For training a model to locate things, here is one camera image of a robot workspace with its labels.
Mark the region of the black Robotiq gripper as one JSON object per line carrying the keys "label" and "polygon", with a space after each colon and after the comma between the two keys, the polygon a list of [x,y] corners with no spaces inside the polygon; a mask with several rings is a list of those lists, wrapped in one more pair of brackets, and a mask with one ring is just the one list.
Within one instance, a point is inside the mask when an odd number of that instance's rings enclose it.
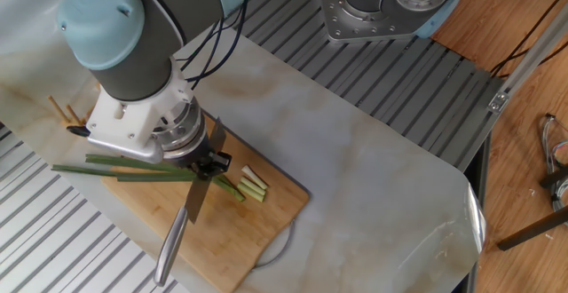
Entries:
{"label": "black Robotiq gripper", "polygon": [[195,137],[180,148],[165,151],[163,160],[181,168],[192,167],[196,181],[210,183],[214,175],[227,172],[233,157],[219,153],[223,147],[223,125],[215,126],[211,135],[202,124]]}

